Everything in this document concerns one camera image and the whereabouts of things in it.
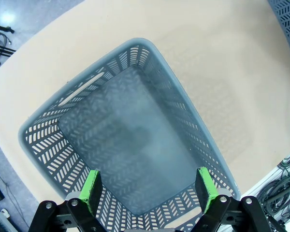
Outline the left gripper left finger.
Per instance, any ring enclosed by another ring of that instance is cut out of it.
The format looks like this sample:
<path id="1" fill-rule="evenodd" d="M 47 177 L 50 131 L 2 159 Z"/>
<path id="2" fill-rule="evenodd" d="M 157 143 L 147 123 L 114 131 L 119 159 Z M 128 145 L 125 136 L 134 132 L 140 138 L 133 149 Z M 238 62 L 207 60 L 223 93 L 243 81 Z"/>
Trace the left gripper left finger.
<path id="1" fill-rule="evenodd" d="M 80 232 L 102 232 L 104 226 L 96 218 L 102 195 L 102 180 L 99 170 L 91 170 L 77 197 L 61 204 L 47 200 L 39 204 L 32 223 L 31 232 L 65 232 L 76 228 Z"/>

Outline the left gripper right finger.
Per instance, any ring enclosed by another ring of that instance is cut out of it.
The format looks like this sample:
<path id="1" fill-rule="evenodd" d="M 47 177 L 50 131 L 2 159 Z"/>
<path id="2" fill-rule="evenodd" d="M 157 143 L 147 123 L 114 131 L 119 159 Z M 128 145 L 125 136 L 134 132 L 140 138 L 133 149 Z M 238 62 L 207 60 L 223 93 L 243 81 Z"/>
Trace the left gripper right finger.
<path id="1" fill-rule="evenodd" d="M 263 209 L 254 196 L 241 200 L 219 194 L 205 167 L 196 171 L 195 190 L 203 215 L 194 226 L 196 232 L 217 232 L 230 225 L 235 232 L 270 232 Z"/>

